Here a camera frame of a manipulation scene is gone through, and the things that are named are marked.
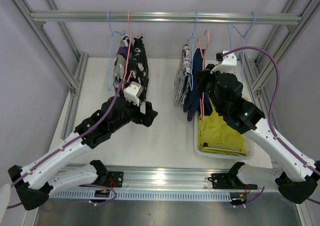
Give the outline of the yellow-green trousers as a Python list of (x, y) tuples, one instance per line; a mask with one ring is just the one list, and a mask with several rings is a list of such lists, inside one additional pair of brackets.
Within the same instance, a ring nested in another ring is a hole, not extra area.
[(246, 157), (246, 138), (230, 128), (216, 111), (209, 116), (198, 116), (197, 145), (199, 152)]

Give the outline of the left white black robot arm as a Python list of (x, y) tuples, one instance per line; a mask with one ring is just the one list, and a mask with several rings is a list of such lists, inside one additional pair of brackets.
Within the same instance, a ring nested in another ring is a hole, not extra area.
[(8, 170), (20, 204), (25, 210), (33, 210), (55, 193), (68, 188), (85, 184), (105, 185), (109, 172), (100, 160), (93, 160), (78, 170), (59, 171), (109, 140), (128, 123), (150, 127), (157, 115), (151, 102), (146, 102), (145, 112), (141, 112), (140, 106), (123, 97), (110, 97), (100, 109), (76, 126), (59, 146), (26, 166), (14, 165)]

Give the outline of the navy blue trousers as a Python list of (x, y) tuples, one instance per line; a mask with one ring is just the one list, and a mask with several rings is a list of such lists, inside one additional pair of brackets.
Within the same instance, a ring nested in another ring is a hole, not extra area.
[(198, 86), (198, 72), (203, 70), (203, 58), (202, 54), (205, 52), (200, 48), (197, 48), (192, 61), (192, 79), (193, 79), (193, 88), (187, 93), (186, 99), (183, 105), (183, 111), (187, 112), (187, 121), (192, 121), (196, 112), (201, 113), (201, 99), (203, 94), (197, 89)]

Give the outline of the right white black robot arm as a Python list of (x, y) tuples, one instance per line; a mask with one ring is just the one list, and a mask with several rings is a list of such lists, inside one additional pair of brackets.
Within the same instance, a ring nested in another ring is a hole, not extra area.
[(208, 95), (227, 126), (256, 143), (278, 164), (277, 168), (265, 168), (237, 162), (228, 172), (228, 184), (233, 188), (254, 184), (276, 189), (296, 204), (306, 201), (318, 186), (319, 161), (299, 151), (275, 130), (262, 110), (243, 98), (243, 84), (236, 75), (211, 66), (197, 72), (196, 79), (196, 89)]

